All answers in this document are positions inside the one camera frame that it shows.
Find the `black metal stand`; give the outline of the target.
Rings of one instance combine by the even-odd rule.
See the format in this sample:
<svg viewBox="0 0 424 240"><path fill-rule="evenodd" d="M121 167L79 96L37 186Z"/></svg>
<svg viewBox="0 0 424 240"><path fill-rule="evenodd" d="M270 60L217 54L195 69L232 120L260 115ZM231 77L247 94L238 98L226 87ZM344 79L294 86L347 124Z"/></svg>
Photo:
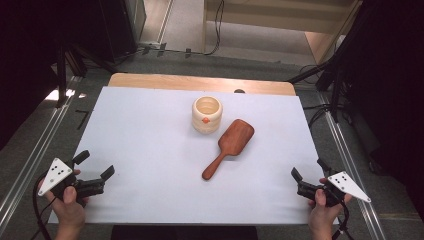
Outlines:
<svg viewBox="0 0 424 240"><path fill-rule="evenodd" d="M345 77L345 68L343 67L342 62L347 59L350 53L353 52L354 46L356 45L355 41L360 35L361 28L366 23L369 15L369 7L360 7L351 29L347 33L340 46L335 50L334 54L323 63L318 64L312 69L300 73L299 75L288 80L288 83L296 84L314 74L321 72L318 81L315 83L315 87L319 92L321 92L327 90L330 85L333 85L331 100L326 109L330 112L335 121L338 121L338 101L340 98L342 82Z"/></svg>
<svg viewBox="0 0 424 240"><path fill-rule="evenodd" d="M99 67L105 69L111 74L118 72L116 67L108 64L106 61L102 60L99 56L90 52L86 48L80 46L76 43L66 43L63 41L56 42L56 73L58 79L58 100L56 103L57 108L61 108L68 97L66 96L67 91L67 80L66 80L66 64L69 64L71 70L77 76L85 76L87 69L82 61L82 58L88 58Z"/></svg>

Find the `brown wooden hairbrush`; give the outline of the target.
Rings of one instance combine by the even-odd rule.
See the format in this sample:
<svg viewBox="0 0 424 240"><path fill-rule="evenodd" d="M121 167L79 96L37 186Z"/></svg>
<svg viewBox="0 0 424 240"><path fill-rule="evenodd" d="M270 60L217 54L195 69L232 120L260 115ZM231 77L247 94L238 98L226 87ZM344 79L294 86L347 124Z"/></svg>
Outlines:
<svg viewBox="0 0 424 240"><path fill-rule="evenodd" d="M250 139L255 129L242 119L234 120L218 140L220 154L206 167L202 173L204 180L210 180L226 156L239 155Z"/></svg>

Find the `white work mat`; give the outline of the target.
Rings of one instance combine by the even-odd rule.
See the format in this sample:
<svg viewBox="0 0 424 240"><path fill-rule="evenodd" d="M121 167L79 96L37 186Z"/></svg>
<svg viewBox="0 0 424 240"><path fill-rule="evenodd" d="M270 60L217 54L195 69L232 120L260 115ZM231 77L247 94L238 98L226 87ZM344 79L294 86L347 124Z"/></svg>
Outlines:
<svg viewBox="0 0 424 240"><path fill-rule="evenodd" d="M87 204L92 224L304 224L308 201L297 194L295 167L315 184L323 172L296 96L223 93L219 129L192 126L199 91L105 87L79 150L90 156L81 178L113 165L104 193ZM218 140L242 119L255 133L237 156L226 156L210 180L202 173L220 154Z"/></svg>

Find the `cream ribbed cup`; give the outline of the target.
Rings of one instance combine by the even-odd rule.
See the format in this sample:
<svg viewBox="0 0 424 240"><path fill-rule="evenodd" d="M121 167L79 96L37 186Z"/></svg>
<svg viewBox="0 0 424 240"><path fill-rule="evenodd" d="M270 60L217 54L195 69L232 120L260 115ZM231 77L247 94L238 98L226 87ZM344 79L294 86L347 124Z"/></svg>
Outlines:
<svg viewBox="0 0 424 240"><path fill-rule="evenodd" d="M215 132L221 123L223 106L213 96L202 96L192 104L192 126L202 134Z"/></svg>

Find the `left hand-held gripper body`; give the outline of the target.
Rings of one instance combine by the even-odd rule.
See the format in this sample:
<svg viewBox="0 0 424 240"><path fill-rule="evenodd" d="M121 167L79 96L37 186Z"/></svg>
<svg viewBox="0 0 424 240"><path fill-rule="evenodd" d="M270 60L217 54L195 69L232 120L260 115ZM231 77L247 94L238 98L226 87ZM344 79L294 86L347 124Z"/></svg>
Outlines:
<svg viewBox="0 0 424 240"><path fill-rule="evenodd" d="M55 158L43 177L37 195L44 196L50 192L54 197L62 200L65 189L72 186L76 190L76 202L85 204L88 197L104 193L105 182L106 179L103 176L94 180L79 179L74 162L64 162Z"/></svg>

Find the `person's right hand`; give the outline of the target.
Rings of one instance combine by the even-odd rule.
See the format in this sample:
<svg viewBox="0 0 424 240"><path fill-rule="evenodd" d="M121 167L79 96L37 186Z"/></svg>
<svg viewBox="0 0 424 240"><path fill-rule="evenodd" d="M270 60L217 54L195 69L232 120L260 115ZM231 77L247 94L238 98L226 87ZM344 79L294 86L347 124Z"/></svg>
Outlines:
<svg viewBox="0 0 424 240"><path fill-rule="evenodd" d="M308 218L308 226L314 234L331 235L332 225L336 217L343 210L341 204L333 207L326 206L326 194L322 189L315 192L315 200L310 201L315 204Z"/></svg>

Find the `light wooden table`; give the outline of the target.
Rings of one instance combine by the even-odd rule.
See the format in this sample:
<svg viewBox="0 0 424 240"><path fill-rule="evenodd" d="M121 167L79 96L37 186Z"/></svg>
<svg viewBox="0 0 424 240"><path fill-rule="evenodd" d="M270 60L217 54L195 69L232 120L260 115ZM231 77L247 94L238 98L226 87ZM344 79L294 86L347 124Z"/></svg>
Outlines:
<svg viewBox="0 0 424 240"><path fill-rule="evenodd" d="M295 96L294 86L287 82L212 78L166 74L113 74L109 86L149 89L231 92L246 94Z"/></svg>

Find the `black cabinet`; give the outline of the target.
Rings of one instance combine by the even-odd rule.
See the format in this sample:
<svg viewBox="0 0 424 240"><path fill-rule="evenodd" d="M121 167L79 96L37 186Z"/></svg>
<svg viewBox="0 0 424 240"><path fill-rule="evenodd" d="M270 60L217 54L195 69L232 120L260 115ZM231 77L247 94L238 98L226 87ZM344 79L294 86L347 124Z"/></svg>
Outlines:
<svg viewBox="0 0 424 240"><path fill-rule="evenodd" d="M100 0L105 20L110 60L138 49L146 21L144 0Z"/></svg>

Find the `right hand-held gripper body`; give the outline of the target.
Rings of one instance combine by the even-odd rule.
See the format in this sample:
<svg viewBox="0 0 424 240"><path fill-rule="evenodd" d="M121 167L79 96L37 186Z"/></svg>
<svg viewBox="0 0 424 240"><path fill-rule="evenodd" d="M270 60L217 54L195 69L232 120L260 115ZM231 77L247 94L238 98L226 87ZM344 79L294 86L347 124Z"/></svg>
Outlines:
<svg viewBox="0 0 424 240"><path fill-rule="evenodd" d="M345 199L346 194L350 194L367 203L371 202L371 198L346 172L339 172L329 176L324 185L307 183L300 174L297 174L297 186L297 194L310 200L314 200L316 191L322 189L326 196L327 207L340 204Z"/></svg>

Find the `person's dark clothing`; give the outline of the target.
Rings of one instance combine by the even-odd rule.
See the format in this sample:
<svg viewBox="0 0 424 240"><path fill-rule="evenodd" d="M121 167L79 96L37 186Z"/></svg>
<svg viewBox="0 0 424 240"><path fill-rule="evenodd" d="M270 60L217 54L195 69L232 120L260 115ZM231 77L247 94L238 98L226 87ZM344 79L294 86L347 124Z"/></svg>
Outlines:
<svg viewBox="0 0 424 240"><path fill-rule="evenodd" d="M111 240L259 240L254 226L115 225Z"/></svg>

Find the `person's left hand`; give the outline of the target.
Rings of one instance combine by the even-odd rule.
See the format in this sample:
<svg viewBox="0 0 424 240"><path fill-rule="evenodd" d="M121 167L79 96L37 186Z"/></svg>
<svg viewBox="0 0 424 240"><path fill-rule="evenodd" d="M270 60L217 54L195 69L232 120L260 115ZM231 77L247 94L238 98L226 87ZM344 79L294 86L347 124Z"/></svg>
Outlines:
<svg viewBox="0 0 424 240"><path fill-rule="evenodd" d="M81 232L85 225L85 211L76 202L77 191L73 186L64 190L62 200L55 200L55 195L52 192L47 192L45 197L52 202L53 211L58 217L58 230L75 229Z"/></svg>

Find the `black curtain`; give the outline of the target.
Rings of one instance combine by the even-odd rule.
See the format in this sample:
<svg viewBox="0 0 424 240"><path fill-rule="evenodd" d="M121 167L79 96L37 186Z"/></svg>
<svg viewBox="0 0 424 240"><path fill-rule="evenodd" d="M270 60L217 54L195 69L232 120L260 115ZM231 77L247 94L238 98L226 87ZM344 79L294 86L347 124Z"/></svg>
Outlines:
<svg viewBox="0 0 424 240"><path fill-rule="evenodd" d="M377 140L369 156L424 221L424 0L363 0L355 27L348 96Z"/></svg>
<svg viewBox="0 0 424 240"><path fill-rule="evenodd" d="M113 59L102 27L100 0L0 0L0 149L58 86L60 45Z"/></svg>

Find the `light wooden shelf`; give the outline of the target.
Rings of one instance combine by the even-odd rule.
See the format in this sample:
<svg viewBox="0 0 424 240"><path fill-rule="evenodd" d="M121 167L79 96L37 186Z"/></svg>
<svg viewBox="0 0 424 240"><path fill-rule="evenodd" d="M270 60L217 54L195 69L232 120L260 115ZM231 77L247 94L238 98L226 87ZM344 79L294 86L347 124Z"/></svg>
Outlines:
<svg viewBox="0 0 424 240"><path fill-rule="evenodd" d="M355 21L363 0L224 0L225 23L304 31L322 64Z"/></svg>

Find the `metal floor rail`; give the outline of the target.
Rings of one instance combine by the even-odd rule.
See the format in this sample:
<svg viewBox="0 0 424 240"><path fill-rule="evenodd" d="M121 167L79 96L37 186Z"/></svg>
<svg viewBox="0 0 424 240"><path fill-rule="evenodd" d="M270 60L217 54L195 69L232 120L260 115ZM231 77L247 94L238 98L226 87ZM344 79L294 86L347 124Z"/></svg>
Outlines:
<svg viewBox="0 0 424 240"><path fill-rule="evenodd" d="M58 92L44 99L0 151L0 237L14 224L13 215L20 207L33 218L32 197L26 199L26 195L32 194L33 181L44 171L44 162L50 165L52 161L45 154L82 80L76 76L67 80L61 107L57 107Z"/></svg>
<svg viewBox="0 0 424 240"><path fill-rule="evenodd" d="M354 158L352 157L350 149L345 141L340 124L335 122L330 113L326 114L326 121L333 135L333 139L339 151L339 155L341 157L341 161L344 165L346 173L352 178L352 180L359 186L361 190L367 193L367 189L355 165ZM357 200L357 203L370 233L371 239L387 240L373 204L371 202L366 202L365 200Z"/></svg>

